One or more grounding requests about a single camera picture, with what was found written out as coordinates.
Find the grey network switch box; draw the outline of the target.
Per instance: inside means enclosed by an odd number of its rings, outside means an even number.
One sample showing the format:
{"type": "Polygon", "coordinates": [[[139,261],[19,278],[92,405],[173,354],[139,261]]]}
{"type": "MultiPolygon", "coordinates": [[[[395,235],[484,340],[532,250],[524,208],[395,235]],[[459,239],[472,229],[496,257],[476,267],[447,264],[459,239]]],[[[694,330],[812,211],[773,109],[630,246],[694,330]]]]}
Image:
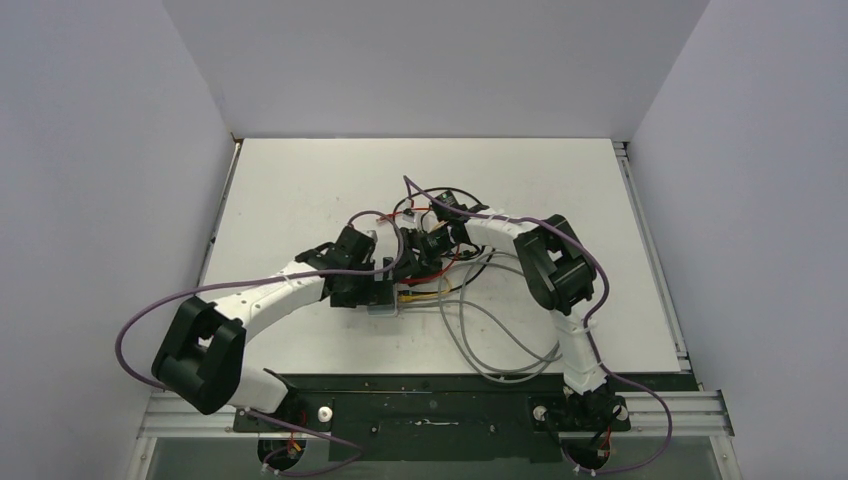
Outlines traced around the grey network switch box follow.
{"type": "Polygon", "coordinates": [[[375,284],[369,293],[366,313],[369,316],[398,315],[398,293],[394,284],[380,282],[375,284]]]}

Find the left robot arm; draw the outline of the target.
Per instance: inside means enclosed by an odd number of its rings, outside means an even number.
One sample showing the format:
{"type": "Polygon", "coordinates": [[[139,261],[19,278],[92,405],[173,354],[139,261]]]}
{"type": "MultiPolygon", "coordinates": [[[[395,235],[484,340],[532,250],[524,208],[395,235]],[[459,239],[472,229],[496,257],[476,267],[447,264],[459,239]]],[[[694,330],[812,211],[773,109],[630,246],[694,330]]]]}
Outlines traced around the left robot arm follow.
{"type": "Polygon", "coordinates": [[[229,405],[259,411],[273,430],[290,428],[298,403],[284,381],[245,365],[246,348],[300,308],[324,299],[350,308],[363,304],[376,278],[396,265],[376,266],[376,244],[375,235],[346,226],[336,241],[299,253],[273,277],[231,283],[229,295],[212,301],[190,296],[154,357],[154,378],[202,414],[229,405]]]}

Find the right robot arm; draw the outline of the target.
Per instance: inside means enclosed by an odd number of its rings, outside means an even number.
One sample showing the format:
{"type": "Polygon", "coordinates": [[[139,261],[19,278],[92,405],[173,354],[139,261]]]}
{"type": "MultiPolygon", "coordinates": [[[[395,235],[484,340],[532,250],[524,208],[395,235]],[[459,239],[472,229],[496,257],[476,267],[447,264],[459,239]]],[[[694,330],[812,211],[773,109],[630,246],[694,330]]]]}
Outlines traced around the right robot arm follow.
{"type": "Polygon", "coordinates": [[[607,372],[592,336],[592,320],[585,314],[581,320],[573,316],[574,307],[591,300],[595,280],[604,285],[608,277],[577,239],[568,221],[554,215],[546,220],[530,217],[512,218],[494,209],[463,211],[459,208],[431,206],[438,219],[431,229],[415,227],[404,230],[404,272],[401,278],[409,285],[433,286],[427,293],[429,304],[444,312],[447,305],[458,307],[457,320],[442,321],[466,363],[484,379],[501,385],[527,382],[553,363],[562,362],[563,380],[574,394],[565,402],[569,421],[579,428],[590,428],[606,412],[603,398],[595,392],[607,379],[607,372]],[[483,271],[496,256],[513,258],[519,266],[527,288],[538,305],[551,312],[558,335],[544,354],[532,350],[507,326],[491,315],[492,320],[531,362],[511,369],[489,365],[472,349],[466,332],[465,310],[472,307],[465,292],[474,276],[465,274],[460,283],[443,289],[450,267],[442,261],[464,259],[462,246],[479,248],[479,253],[465,259],[468,268],[483,271]]]}

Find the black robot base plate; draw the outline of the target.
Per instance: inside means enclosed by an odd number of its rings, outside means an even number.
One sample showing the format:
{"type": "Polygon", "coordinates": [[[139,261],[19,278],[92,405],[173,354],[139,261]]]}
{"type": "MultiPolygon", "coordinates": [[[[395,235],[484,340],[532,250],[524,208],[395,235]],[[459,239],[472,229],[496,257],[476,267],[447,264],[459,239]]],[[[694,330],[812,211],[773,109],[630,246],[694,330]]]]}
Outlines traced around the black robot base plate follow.
{"type": "Polygon", "coordinates": [[[568,459],[598,469],[611,455],[610,435],[635,429],[628,394],[696,389],[691,374],[630,374],[581,395],[552,373],[514,385],[470,374],[297,374],[284,382],[291,391],[275,412],[257,418],[238,409],[233,427],[280,435],[258,451],[287,471],[304,455],[307,431],[339,437],[332,461],[568,459]]]}

